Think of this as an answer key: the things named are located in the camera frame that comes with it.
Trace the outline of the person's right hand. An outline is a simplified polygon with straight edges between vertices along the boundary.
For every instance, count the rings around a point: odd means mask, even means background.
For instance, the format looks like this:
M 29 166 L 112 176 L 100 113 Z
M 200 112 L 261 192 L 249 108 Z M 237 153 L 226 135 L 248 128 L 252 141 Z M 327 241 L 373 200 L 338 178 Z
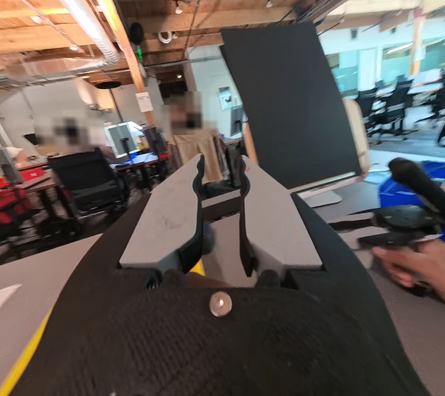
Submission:
M 374 247 L 371 252 L 401 286 L 411 288 L 420 280 L 430 285 L 442 301 L 445 300 L 445 244 L 442 240 L 417 243 L 415 250 Z

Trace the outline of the black office chair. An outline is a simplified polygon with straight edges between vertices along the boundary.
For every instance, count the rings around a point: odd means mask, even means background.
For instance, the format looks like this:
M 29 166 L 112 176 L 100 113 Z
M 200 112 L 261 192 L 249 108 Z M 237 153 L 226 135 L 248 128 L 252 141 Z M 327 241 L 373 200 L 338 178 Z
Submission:
M 58 181 L 57 196 L 71 219 L 79 222 L 100 214 L 117 219 L 128 209 L 128 182 L 100 148 L 52 157 L 48 165 Z
M 378 135 L 375 145 L 383 143 L 383 135 L 402 137 L 405 141 L 408 135 L 417 130 L 404 130 L 404 119 L 406 115 L 406 100 L 413 80 L 404 80 L 396 84 L 392 93 L 383 98 L 384 105 L 378 110 L 372 110 L 377 97 L 377 88 L 359 92 L 355 102 L 360 108 L 363 116 L 367 136 L 370 138 Z

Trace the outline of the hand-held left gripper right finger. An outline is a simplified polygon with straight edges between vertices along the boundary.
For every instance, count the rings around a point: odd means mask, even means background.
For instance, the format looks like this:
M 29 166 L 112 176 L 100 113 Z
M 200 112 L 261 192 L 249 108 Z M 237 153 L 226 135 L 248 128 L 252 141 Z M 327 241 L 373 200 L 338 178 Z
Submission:
M 247 156 L 240 170 L 239 250 L 246 276 L 319 271 L 322 260 L 288 189 Z

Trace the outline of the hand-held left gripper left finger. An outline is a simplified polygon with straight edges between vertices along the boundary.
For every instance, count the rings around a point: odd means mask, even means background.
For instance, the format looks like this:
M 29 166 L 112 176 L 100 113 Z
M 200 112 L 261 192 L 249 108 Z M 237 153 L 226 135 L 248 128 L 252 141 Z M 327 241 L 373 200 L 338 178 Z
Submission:
M 190 272 L 203 254 L 204 155 L 158 185 L 120 258 L 122 268 Z

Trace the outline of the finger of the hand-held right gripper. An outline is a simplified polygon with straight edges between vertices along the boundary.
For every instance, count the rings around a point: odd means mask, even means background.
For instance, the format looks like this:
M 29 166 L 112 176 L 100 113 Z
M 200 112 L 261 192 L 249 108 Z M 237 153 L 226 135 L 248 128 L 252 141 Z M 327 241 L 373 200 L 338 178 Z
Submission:
M 342 231 L 341 238 L 352 250 L 369 250 L 374 247 L 398 248 L 411 244 L 411 235 L 382 228 L 362 228 Z
M 340 217 L 328 223 L 336 232 L 350 232 L 370 227 L 380 227 L 375 212 L 365 211 Z

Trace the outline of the yellow plastic bin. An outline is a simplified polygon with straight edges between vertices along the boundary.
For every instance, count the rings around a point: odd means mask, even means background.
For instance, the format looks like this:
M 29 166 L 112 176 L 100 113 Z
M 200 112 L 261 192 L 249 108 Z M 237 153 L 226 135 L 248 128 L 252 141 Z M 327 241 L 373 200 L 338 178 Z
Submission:
M 9 395 L 22 376 L 80 263 L 51 255 L 1 266 L 1 395 Z

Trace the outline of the red storage crate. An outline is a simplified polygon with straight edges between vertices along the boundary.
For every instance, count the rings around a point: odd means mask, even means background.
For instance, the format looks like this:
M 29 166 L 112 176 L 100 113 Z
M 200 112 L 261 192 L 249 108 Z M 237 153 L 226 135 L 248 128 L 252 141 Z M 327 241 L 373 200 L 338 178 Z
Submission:
M 1 240 L 19 236 L 21 226 L 26 221 L 33 221 L 40 213 L 19 185 L 12 185 L 1 175 L 0 181 L 0 235 Z

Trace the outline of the white paper sign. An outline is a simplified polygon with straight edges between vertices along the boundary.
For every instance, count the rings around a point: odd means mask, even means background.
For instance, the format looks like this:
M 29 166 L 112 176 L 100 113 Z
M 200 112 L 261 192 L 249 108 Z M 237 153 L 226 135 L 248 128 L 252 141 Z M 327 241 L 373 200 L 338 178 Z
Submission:
M 153 104 L 148 92 L 136 93 L 138 108 L 142 113 L 153 111 Z

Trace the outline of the black computer monitor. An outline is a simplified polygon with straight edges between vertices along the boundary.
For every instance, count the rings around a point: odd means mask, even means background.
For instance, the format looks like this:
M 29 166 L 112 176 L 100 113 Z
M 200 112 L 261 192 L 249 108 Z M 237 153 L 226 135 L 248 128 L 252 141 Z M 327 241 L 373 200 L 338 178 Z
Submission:
M 222 29 L 259 167 L 285 188 L 362 173 L 347 112 L 312 23 Z

